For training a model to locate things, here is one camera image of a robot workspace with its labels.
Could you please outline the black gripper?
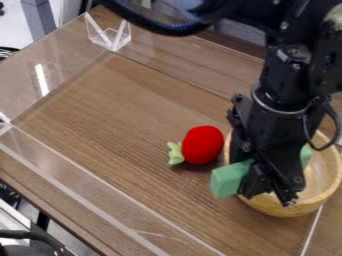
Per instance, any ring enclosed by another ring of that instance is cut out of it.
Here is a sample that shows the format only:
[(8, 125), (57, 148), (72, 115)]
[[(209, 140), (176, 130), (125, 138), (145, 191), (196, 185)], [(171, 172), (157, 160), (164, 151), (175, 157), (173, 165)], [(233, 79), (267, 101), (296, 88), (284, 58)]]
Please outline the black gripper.
[[(283, 207), (293, 206), (299, 199), (297, 193), (306, 187), (301, 149), (310, 146), (315, 151), (326, 150), (334, 145), (342, 129), (330, 104), (331, 97), (314, 97), (303, 105), (276, 106), (261, 99), (255, 87), (249, 97), (235, 94), (231, 102), (232, 108), (227, 111), (227, 120), (232, 126), (231, 162), (253, 158), (255, 153), (260, 152), (287, 176), (277, 169), (267, 170), (261, 163), (252, 162), (237, 194), (252, 199), (263, 193), (275, 193)], [(319, 145), (312, 139), (326, 116), (332, 119), (335, 133)]]

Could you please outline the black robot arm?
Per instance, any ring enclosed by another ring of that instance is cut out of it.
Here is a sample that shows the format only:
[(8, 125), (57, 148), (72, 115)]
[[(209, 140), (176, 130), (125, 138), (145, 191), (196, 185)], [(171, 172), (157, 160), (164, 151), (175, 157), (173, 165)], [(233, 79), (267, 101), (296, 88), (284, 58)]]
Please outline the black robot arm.
[(248, 161), (235, 193), (247, 199), (273, 193), (283, 206), (297, 201), (306, 179), (300, 151), (331, 147), (312, 143), (322, 120), (335, 130), (342, 120), (331, 95), (342, 92), (342, 0), (180, 0), (187, 20), (163, 23), (125, 0), (97, 0), (140, 28), (181, 37), (227, 18), (264, 32), (265, 60), (251, 95), (236, 94), (227, 120), (232, 127), (229, 161)]

